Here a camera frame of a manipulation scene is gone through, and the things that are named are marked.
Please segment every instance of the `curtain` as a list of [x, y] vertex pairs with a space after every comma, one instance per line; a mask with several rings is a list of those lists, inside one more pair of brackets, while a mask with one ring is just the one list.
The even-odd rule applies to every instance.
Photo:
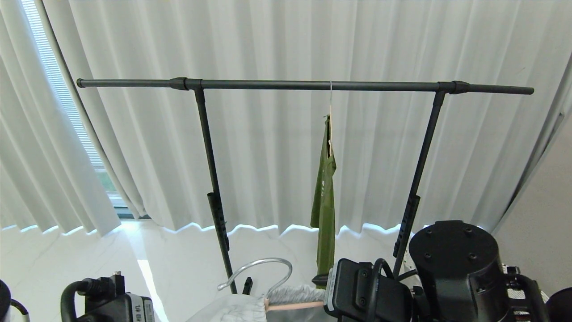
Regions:
[[[570, 53], [570, 1], [43, 1], [75, 78], [443, 81], [535, 87], [448, 96], [418, 229], [492, 229], [518, 185]], [[135, 215], [212, 225], [196, 103], [172, 89], [77, 91]], [[206, 91], [228, 229], [308, 225], [330, 94]], [[430, 93], [334, 92], [336, 224], [400, 223]]]
[[120, 224], [55, 98], [20, 1], [0, 2], [0, 225]]

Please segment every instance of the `vertical black pole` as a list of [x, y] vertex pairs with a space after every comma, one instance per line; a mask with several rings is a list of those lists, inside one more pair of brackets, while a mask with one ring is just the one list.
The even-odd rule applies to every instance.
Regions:
[[421, 153], [419, 154], [419, 160], [417, 161], [417, 168], [415, 169], [415, 174], [413, 175], [413, 182], [411, 183], [411, 190], [409, 191], [409, 197], [407, 198], [407, 204], [405, 206], [401, 228], [399, 229], [399, 235], [397, 237], [397, 241], [395, 242], [395, 265], [393, 274], [396, 278], [399, 276], [399, 271], [401, 270], [403, 256], [405, 255], [407, 243], [409, 242], [409, 235], [411, 235], [413, 221], [415, 220], [415, 214], [417, 213], [417, 207], [419, 206], [420, 197], [417, 195], [417, 189], [419, 188], [419, 182], [421, 181], [421, 176], [423, 175], [423, 168], [425, 167], [425, 161], [427, 161], [429, 146], [431, 145], [431, 140], [433, 139], [433, 133], [435, 132], [435, 126], [437, 125], [439, 112], [441, 111], [441, 106], [443, 106], [443, 100], [445, 99], [446, 94], [447, 92], [445, 91], [436, 92], [435, 98], [433, 99], [433, 109], [431, 110], [431, 115], [429, 116], [429, 124], [427, 125], [427, 131], [425, 132], [423, 145], [421, 146]]
[[[194, 97], [197, 100], [198, 116], [201, 120], [202, 138], [205, 141], [206, 161], [209, 164], [210, 182], [213, 186], [213, 192], [207, 194], [210, 204], [210, 211], [213, 215], [214, 229], [219, 239], [220, 252], [223, 255], [224, 268], [227, 270], [227, 277], [232, 275], [231, 258], [228, 255], [230, 250], [227, 229], [224, 221], [223, 203], [220, 198], [219, 179], [216, 175], [215, 155], [213, 153], [213, 144], [210, 140], [209, 120], [206, 116], [205, 92], [202, 88], [194, 90]], [[231, 292], [236, 294], [236, 284], [231, 284]]]

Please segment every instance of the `clothes rack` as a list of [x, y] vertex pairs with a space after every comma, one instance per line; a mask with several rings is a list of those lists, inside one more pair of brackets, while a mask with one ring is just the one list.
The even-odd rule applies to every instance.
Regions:
[[[417, 167], [413, 175], [411, 189], [407, 198], [399, 235], [394, 246], [393, 256], [396, 258], [393, 275], [399, 276], [403, 263], [409, 236], [415, 220], [415, 214], [419, 206], [420, 196], [417, 195], [419, 182], [425, 167], [425, 161], [435, 132], [435, 126], [439, 117], [441, 106], [447, 94], [455, 95], [467, 92], [474, 93], [505, 93], [531, 95], [534, 88], [501, 86], [501, 85], [475, 85], [463, 81], [443, 81], [435, 83], [403, 83], [403, 82], [372, 82], [372, 81], [283, 81], [283, 80], [203, 80], [200, 78], [176, 77], [168, 80], [85, 80], [79, 78], [77, 85], [85, 87], [155, 87], [173, 88], [182, 91], [193, 91], [198, 105], [198, 114], [201, 122], [202, 136], [206, 149], [206, 160], [209, 166], [212, 192], [207, 194], [213, 223], [219, 240], [221, 254], [223, 256], [227, 277], [233, 274], [231, 260], [229, 258], [230, 244], [223, 213], [223, 205], [220, 198], [219, 180], [217, 177], [215, 156], [213, 154], [212, 141], [210, 139], [209, 122], [206, 112], [205, 89], [280, 89], [290, 91], [392, 91], [392, 92], [434, 92], [433, 105]], [[232, 282], [232, 293], [236, 294], [236, 285]]]

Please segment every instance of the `hanger hook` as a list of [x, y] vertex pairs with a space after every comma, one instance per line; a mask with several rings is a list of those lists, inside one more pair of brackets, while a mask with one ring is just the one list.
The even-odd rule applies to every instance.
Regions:
[[286, 274], [286, 276], [284, 276], [284, 278], [282, 278], [278, 283], [276, 283], [273, 287], [268, 289], [268, 292], [266, 294], [270, 294], [270, 292], [272, 292], [273, 290], [275, 290], [276, 288], [278, 288], [280, 285], [284, 284], [289, 278], [290, 275], [292, 275], [292, 263], [290, 263], [289, 261], [283, 259], [283, 258], [279, 258], [279, 257], [269, 257], [269, 258], [263, 258], [261, 260], [256, 260], [256, 261], [252, 261], [244, 266], [242, 266], [241, 268], [239, 268], [238, 270], [236, 270], [234, 272], [234, 274], [232, 274], [232, 276], [230, 276], [230, 278], [228, 278], [228, 281], [222, 284], [219, 284], [217, 286], [218, 290], [222, 290], [225, 287], [229, 286], [235, 279], [236, 277], [242, 273], [243, 271], [256, 266], [256, 265], [260, 265], [260, 264], [266, 264], [266, 263], [271, 263], [271, 262], [278, 262], [278, 263], [282, 263], [284, 265], [286, 265], [288, 267], [288, 274]]

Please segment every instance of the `floor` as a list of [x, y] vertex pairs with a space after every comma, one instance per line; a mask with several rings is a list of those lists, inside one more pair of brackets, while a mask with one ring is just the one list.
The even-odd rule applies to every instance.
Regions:
[[[370, 262], [383, 257], [391, 262], [397, 233], [397, 227], [364, 225], [359, 234], [342, 228], [336, 257]], [[242, 226], [230, 232], [229, 239], [234, 269], [259, 258], [282, 257], [293, 264], [287, 285], [311, 284], [316, 273], [316, 229], [292, 226], [280, 235], [275, 226]], [[0, 256], [0, 278], [12, 297], [28, 308], [32, 321], [60, 321], [59, 297], [67, 284], [117, 270], [125, 276], [128, 292], [153, 299], [160, 322], [185, 321], [230, 293], [216, 288], [226, 281], [226, 274], [213, 227], [191, 224], [175, 233], [149, 220], [124, 221], [104, 237], [82, 229], [63, 235], [57, 228], [45, 233], [11, 228], [0, 233]], [[237, 278], [237, 287], [241, 291], [250, 276], [252, 294], [263, 294], [285, 272], [281, 264], [256, 266]], [[78, 314], [84, 311], [79, 296], [76, 307]]]

